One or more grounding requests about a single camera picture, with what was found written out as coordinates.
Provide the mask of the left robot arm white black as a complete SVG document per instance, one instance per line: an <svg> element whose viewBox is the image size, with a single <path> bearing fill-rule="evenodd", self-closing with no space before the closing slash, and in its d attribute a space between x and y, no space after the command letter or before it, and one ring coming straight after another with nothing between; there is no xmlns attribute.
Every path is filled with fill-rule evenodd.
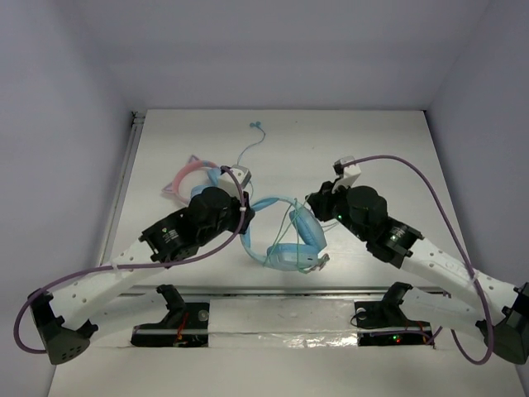
<svg viewBox="0 0 529 397"><path fill-rule="evenodd" d="M206 187L187 207L146 228L109 264L56 281L29 296L31 316L50 363L57 366L73 360L117 321L149 305L140 301L129 307L112 306L119 295L152 275L200 261L201 247L224 232L231 237L242 234L254 216L246 191Z"/></svg>

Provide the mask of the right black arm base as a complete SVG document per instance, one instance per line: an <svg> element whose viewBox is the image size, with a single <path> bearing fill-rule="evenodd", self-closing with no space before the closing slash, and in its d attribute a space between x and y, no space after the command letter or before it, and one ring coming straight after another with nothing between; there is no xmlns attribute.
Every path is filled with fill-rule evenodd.
<svg viewBox="0 0 529 397"><path fill-rule="evenodd" d="M406 318L399 308L410 289L410 284L396 282L379 301L355 302L350 325L359 331L360 347L435 346L439 332L428 322Z"/></svg>

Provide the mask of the light blue headphones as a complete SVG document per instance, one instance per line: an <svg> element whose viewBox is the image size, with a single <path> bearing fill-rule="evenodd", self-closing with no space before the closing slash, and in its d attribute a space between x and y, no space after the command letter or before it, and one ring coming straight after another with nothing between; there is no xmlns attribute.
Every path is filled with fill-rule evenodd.
<svg viewBox="0 0 529 397"><path fill-rule="evenodd" d="M319 221L296 198L287 196L265 196L251 206L257 213L275 203L282 202L289 205L286 215L296 232L297 241L293 243L281 242L279 235L269 246L266 253L261 255L251 247L250 229L241 235L241 245L246 254L263 267L283 272L297 271L303 274L321 270L330 260L328 254L321 252L327 247L326 236Z"/></svg>

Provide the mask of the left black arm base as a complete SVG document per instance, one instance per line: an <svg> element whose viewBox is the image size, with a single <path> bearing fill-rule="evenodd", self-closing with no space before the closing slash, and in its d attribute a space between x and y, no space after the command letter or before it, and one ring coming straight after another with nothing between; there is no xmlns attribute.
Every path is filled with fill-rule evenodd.
<svg viewBox="0 0 529 397"><path fill-rule="evenodd" d="M134 347L208 347L209 302L186 303L173 285L160 285L156 293L164 300L166 314L158 322L136 325Z"/></svg>

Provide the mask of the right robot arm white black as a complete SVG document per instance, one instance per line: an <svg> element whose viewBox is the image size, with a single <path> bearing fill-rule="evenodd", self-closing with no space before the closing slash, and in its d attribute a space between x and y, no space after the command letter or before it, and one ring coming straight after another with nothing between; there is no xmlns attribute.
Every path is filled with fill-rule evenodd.
<svg viewBox="0 0 529 397"><path fill-rule="evenodd" d="M484 342L512 364L528 359L528 285L512 285L445 253L417 229L391 218L386 200L369 186L339 187L327 181L307 202L320 221L337 220L377 260L442 288L447 297L421 293L405 283L383 298L385 321L427 321Z"/></svg>

